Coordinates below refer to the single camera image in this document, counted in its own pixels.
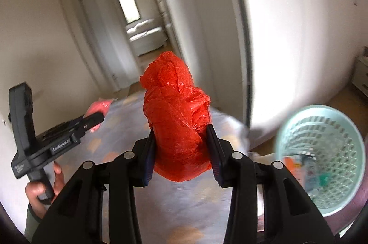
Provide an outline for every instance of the orange item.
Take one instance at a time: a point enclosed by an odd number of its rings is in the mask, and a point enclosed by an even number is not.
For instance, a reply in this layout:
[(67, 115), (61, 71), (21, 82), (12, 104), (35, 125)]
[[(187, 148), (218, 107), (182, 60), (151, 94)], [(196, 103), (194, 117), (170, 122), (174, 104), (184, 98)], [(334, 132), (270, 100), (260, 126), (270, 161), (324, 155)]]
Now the orange item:
[(294, 176), (294, 178), (304, 188), (304, 185), (305, 185), (305, 170), (303, 169), (302, 164), (297, 162), (293, 157), (290, 157), (290, 156), (284, 157), (284, 164), (285, 164), (286, 168)]
[(141, 84), (147, 90), (143, 112), (157, 142), (155, 171), (182, 182), (209, 170), (210, 98), (194, 86), (186, 64), (171, 51), (164, 52), (148, 66)]

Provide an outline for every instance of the pink plastic bag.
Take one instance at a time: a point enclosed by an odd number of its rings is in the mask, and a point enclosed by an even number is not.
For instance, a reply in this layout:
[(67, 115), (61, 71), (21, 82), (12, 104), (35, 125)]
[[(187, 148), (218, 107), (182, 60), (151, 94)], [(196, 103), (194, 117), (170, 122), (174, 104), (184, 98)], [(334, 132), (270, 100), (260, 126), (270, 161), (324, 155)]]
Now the pink plastic bag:
[[(115, 99), (109, 99), (109, 100), (99, 100), (96, 102), (93, 102), (91, 106), (88, 108), (86, 114), (84, 117), (89, 116), (91, 114), (94, 114), (95, 112), (102, 112), (103, 116), (106, 116), (106, 114), (109, 112), (110, 105)], [(90, 132), (96, 131), (102, 123), (95, 125), (93, 128), (89, 129)]]

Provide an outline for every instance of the cabinet handle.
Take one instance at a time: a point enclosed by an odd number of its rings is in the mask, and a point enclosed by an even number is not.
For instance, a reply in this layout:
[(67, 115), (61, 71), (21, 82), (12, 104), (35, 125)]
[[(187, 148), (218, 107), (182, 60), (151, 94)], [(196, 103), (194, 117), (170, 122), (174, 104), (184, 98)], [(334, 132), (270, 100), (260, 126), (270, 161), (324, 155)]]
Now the cabinet handle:
[(357, 0), (353, 0), (353, 4), (354, 4), (354, 6), (357, 6), (358, 5), (358, 1)]

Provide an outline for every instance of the plastic basket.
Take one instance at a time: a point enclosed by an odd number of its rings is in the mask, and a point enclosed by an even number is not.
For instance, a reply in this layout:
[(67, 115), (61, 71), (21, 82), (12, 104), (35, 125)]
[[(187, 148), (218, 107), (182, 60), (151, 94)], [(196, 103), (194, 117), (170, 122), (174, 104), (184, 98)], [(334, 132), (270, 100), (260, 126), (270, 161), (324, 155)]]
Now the plastic basket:
[(365, 171), (365, 146), (354, 123), (342, 112), (323, 105), (305, 107), (279, 130), (276, 159), (312, 154), (327, 185), (311, 196), (323, 216), (344, 208), (358, 191)]

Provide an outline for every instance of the window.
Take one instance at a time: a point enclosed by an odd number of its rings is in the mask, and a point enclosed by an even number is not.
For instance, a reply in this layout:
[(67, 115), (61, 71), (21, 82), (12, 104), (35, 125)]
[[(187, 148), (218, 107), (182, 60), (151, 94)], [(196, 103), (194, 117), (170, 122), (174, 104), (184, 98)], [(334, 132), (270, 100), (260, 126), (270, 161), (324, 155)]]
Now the window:
[(135, 0), (119, 0), (120, 6), (126, 19), (126, 23), (132, 23), (141, 18)]

